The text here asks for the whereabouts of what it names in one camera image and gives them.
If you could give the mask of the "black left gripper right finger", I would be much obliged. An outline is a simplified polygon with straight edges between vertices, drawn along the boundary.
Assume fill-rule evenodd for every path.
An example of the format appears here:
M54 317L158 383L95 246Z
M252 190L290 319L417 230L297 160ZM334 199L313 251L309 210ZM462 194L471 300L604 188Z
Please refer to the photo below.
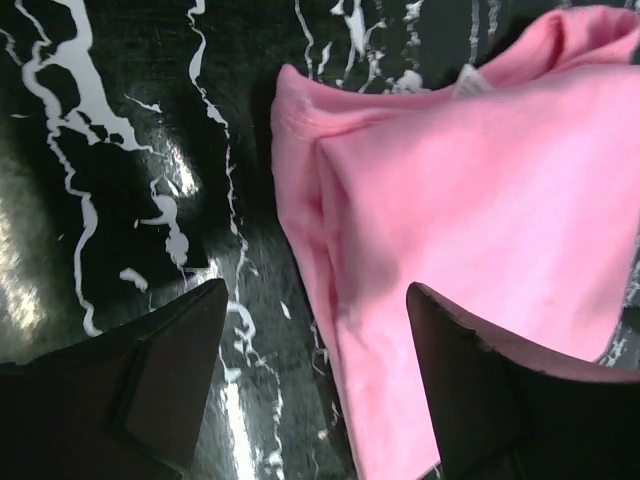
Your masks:
M425 285L407 309L448 479L635 479L639 375L477 317Z

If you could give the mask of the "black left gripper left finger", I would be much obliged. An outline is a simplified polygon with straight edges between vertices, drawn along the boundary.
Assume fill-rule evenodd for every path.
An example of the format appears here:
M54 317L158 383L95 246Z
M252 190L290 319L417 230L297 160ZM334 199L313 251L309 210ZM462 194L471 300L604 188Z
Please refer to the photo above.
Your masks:
M209 280L99 336L1 367L5 479L184 479L228 293Z

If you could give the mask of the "pink t shirt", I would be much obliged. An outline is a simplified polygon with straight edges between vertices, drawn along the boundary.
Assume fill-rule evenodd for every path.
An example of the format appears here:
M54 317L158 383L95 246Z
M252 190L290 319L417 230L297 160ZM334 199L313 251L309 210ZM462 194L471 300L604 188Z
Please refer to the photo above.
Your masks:
M406 309L422 283L587 361L639 229L639 17L557 9L452 86L358 94L279 72L279 222L328 351L357 474L440 460Z

